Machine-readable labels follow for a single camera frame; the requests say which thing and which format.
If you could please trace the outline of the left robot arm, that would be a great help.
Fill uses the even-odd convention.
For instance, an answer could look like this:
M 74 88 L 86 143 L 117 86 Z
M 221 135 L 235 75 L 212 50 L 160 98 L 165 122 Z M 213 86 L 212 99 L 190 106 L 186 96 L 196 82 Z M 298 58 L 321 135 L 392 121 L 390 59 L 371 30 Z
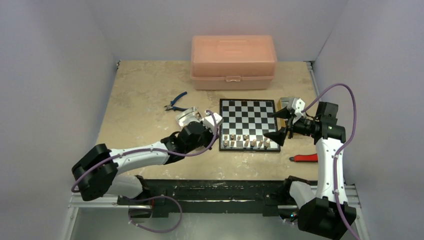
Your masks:
M 182 130 L 147 146 L 110 149 L 104 143 L 97 144 L 72 167 L 75 182 L 71 192 L 80 193 L 86 202 L 113 194 L 142 205 L 148 201 L 149 191 L 141 178 L 120 180 L 118 176 L 134 169 L 168 165 L 199 156 L 211 149 L 219 127 L 218 122 L 192 121 Z

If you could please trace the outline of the silver pink metal tin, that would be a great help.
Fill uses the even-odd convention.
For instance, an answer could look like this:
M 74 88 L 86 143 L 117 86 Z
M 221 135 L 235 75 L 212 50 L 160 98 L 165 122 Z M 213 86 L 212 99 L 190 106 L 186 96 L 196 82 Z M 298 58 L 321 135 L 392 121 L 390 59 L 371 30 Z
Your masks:
M 185 110 L 185 111 L 182 111 L 180 114 L 178 114 L 176 117 L 175 117 L 175 120 L 176 120 L 176 122 L 178 123 L 178 125 L 181 127 L 181 128 L 183 128 L 183 127 L 185 127 L 185 126 L 187 126 L 189 123 L 191 123 L 191 122 L 197 122 L 197 123 L 200 123 L 201 121 L 202 121 L 202 119 L 201 120 L 198 120 L 198 119 L 196 119 L 196 117 L 195 117 L 195 113 L 197 113 L 197 112 L 199 112 L 198 111 L 198 109 L 195 107 L 195 106 L 193 106 L 193 107 L 190 107 L 190 108 L 188 108 L 187 110 Z

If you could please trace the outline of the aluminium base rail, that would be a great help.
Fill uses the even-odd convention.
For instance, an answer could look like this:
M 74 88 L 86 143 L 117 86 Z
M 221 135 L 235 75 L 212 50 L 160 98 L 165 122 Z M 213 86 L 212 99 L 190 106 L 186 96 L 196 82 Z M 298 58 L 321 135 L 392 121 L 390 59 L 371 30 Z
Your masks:
M 81 201 L 108 200 L 111 207 L 127 207 L 135 219 L 167 218 L 171 213 L 261 214 L 264 217 L 290 218 L 302 213 L 289 189 L 292 183 L 308 184 L 317 190 L 316 181 L 289 176 L 285 180 L 176 180 L 145 179 L 147 186 L 135 199 L 119 193 L 97 190 L 78 194 Z

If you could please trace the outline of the black white chess board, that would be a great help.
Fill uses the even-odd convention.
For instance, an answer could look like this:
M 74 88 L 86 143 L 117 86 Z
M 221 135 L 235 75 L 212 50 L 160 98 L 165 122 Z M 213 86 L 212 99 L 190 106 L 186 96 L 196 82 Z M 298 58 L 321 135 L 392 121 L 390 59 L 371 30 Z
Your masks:
M 219 129 L 219 150 L 221 152 L 263 152 L 279 153 L 281 147 L 274 141 L 268 148 L 264 147 L 264 133 L 278 130 L 278 123 L 272 114 L 275 113 L 275 101 L 272 99 L 231 99 L 219 100 L 219 114 L 223 117 L 223 123 Z M 224 146 L 224 135 L 228 135 L 228 146 Z M 249 146 L 245 147 L 244 135 L 249 135 Z M 251 141 L 256 140 L 256 146 L 251 146 Z

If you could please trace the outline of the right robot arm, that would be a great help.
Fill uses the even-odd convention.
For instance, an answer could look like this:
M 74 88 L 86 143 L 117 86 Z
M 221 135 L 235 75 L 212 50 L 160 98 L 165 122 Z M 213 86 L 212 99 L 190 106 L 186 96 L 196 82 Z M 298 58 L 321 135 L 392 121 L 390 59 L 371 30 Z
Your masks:
M 288 185 L 280 196 L 288 204 L 296 202 L 295 216 L 301 231 L 339 240 L 357 217 L 357 210 L 349 206 L 343 186 L 343 150 L 346 130 L 337 124 L 338 105 L 318 103 L 316 116 L 308 119 L 304 112 L 306 104 L 300 98 L 292 98 L 288 104 L 274 113 L 284 119 L 285 126 L 264 136 L 280 146 L 294 134 L 312 137 L 317 153 L 318 180 L 316 191 L 303 179 L 288 178 Z

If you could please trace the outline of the pink plastic storage box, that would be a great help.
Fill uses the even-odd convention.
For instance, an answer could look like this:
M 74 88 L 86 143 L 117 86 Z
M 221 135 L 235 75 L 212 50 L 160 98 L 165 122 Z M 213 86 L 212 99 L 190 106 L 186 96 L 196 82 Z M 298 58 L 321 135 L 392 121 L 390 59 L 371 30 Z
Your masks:
M 263 90 L 276 75 L 270 35 L 197 35 L 192 38 L 190 76 L 196 90 Z

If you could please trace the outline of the light wooden chess pieces pile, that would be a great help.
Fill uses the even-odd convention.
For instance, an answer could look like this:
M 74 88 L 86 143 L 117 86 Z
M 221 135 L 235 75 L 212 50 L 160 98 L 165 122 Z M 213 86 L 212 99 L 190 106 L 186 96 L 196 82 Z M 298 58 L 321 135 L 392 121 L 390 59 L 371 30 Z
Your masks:
M 199 120 L 199 121 L 201 121 L 201 120 L 202 120 L 202 118 L 203 118 L 203 116 L 202 116 L 199 112 L 195 113 L 195 114 L 194 114 L 194 116 L 195 116 L 195 118 L 196 118 L 197 120 Z

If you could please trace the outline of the red black utility knife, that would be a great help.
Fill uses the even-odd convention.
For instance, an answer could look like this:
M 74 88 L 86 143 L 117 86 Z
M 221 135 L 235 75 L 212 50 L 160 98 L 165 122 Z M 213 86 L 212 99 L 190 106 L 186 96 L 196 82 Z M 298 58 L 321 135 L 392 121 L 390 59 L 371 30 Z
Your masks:
M 318 162 L 318 155 L 316 153 L 315 154 L 309 154 L 309 155 L 298 154 L 298 155 L 289 157 L 289 160 L 291 162 L 296 162 L 296 163 L 300 163 L 300 162 L 316 163 L 316 162 Z

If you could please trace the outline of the gold metal tin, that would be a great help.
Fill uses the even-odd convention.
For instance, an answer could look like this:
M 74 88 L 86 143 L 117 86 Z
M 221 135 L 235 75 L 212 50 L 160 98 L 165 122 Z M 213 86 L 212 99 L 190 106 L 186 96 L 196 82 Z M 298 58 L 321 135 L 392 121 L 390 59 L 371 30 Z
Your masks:
M 277 118 L 280 119 L 280 126 L 282 128 L 287 127 L 287 123 L 291 117 L 294 117 L 293 123 L 296 123 L 304 116 L 302 113 L 304 103 L 299 97 L 282 97 L 279 99 L 277 110 L 282 116 L 277 116 Z

